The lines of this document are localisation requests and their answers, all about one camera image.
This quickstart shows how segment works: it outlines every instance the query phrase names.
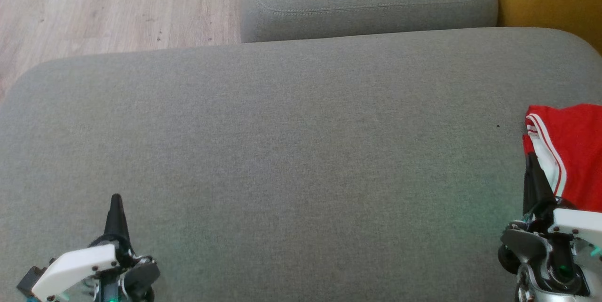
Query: white trim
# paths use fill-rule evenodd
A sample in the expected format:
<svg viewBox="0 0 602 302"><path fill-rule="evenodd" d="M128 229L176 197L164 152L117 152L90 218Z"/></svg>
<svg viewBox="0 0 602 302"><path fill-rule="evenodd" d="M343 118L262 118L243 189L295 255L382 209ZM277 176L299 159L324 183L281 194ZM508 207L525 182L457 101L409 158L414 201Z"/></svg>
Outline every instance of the white trim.
<svg viewBox="0 0 602 302"><path fill-rule="evenodd" d="M552 190L554 191L554 194L556 196L562 196L562 193L564 192L564 188L566 185L566 168L564 166L562 158L556 151L554 144L552 143L552 140L550 139L550 134L548 134L548 129L546 128L546 125L544 124L544 121L541 119L541 117L539 117L539 115L537 115L535 113L531 113L531 114L527 115L527 119L531 120L531 122L533 122L535 124L535 126L536 126L535 128L539 133L539 136L537 136L537 139L543 139L544 143L542 143L540 147L544 147L551 154L551 156L553 156L555 163L559 167L558 174L557 175L555 174L555 176L552 177L553 179L551 181L550 181L550 177L548 176L548 173L546 173L546 176L548 177L548 180L550 181L550 186L551 186ZM534 135L535 134L529 134L529 137L531 137L531 140L533 141L533 146L535 147L536 141L533 140ZM535 150L535 153L537 154L537 157L540 158L539 152L537 150Z"/></svg>

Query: red and white striped fabric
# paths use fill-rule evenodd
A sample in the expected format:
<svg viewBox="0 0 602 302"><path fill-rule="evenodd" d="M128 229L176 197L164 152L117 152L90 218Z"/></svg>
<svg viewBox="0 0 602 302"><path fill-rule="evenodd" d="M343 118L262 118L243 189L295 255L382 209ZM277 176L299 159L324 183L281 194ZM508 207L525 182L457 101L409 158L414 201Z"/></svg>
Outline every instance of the red and white striped fabric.
<svg viewBox="0 0 602 302"><path fill-rule="evenodd" d="M580 210L602 212L602 106L532 105L525 124L525 153L535 150L554 194Z"/></svg>

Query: folded red clothing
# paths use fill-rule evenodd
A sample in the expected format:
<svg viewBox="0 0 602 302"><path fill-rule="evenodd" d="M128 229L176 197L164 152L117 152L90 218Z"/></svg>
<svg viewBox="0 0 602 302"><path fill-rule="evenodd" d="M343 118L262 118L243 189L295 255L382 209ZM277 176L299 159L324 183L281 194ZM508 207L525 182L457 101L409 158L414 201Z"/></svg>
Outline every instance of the folded red clothing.
<svg viewBox="0 0 602 302"><path fill-rule="evenodd" d="M535 150L554 194L580 210L602 212L602 106L532 105L525 153Z"/></svg>

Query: stitched seam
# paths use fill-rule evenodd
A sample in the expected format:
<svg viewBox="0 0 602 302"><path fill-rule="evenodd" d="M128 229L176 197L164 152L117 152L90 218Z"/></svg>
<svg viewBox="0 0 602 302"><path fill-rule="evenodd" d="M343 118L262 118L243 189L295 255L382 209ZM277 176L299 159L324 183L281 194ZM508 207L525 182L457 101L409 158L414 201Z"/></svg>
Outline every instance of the stitched seam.
<svg viewBox="0 0 602 302"><path fill-rule="evenodd" d="M311 13L342 13L345 11L362 11L362 10L373 10L374 8L382 8L382 9L391 9L391 8L411 8L418 6L442 6L446 4L466 4L471 2L476 2L478 0L462 0L456 2L427 2L427 3L417 3L417 4L395 4L395 3L382 3L382 4L374 4L369 6L342 6L342 7L333 7L333 8L315 8L315 9L278 9L278 8L269 8L266 6L261 0L255 0L257 4L262 7L264 10L269 11L278 15L310 15Z"/></svg>

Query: white stripe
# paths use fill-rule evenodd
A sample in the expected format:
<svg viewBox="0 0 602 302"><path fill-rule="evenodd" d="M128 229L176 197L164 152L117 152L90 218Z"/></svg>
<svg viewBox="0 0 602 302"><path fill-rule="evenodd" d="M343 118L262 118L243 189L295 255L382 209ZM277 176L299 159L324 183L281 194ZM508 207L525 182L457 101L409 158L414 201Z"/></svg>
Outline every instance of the white stripe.
<svg viewBox="0 0 602 302"><path fill-rule="evenodd" d="M566 168L564 167L562 158L556 151L556 148L554 147L554 144L552 143L552 140L550 139L550 134L548 134L548 129L546 128L546 125L544 124L544 121L541 119L541 117L539 117L539 115L537 115L537 114L532 113L527 116L527 119L530 119L539 125L539 127L541 128L540 130L538 130L540 133L539 135L546 142L546 143L544 143L544 145L546 146L546 148L549 147L548 150L552 153L555 160L558 162L558 165L559 165L561 171L559 174L557 186L554 185L552 187L552 190L555 190L555 188L557 187L558 189L557 189L557 191L554 192L554 194L556 196L562 196L562 193L563 193L565 185L566 185Z"/></svg>

